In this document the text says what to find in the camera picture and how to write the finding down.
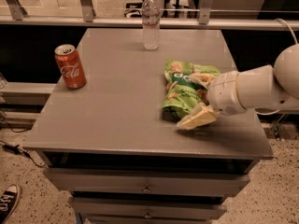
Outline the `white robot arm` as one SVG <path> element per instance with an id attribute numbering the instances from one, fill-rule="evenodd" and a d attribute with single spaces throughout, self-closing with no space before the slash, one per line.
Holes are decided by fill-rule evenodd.
<path id="1" fill-rule="evenodd" d="M 284 49 L 274 65 L 222 73 L 210 80 L 203 80 L 201 74 L 192 74 L 190 80 L 207 88 L 209 104 L 196 105 L 177 123 L 181 130 L 192 130 L 214 122 L 220 115 L 243 114 L 250 109 L 297 110 L 299 44 Z"/>

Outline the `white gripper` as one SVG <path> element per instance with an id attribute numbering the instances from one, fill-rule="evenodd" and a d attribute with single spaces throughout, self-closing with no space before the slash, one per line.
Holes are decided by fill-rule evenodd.
<path id="1" fill-rule="evenodd" d="M 189 75 L 191 82 L 203 86 L 207 90 L 210 105 L 198 103 L 191 113 L 181 119 L 177 126 L 181 130 L 192 130 L 208 125 L 218 117 L 243 114 L 246 109 L 239 102 L 236 91 L 237 71 L 222 73 L 217 77 L 209 73 L 193 73 Z"/>

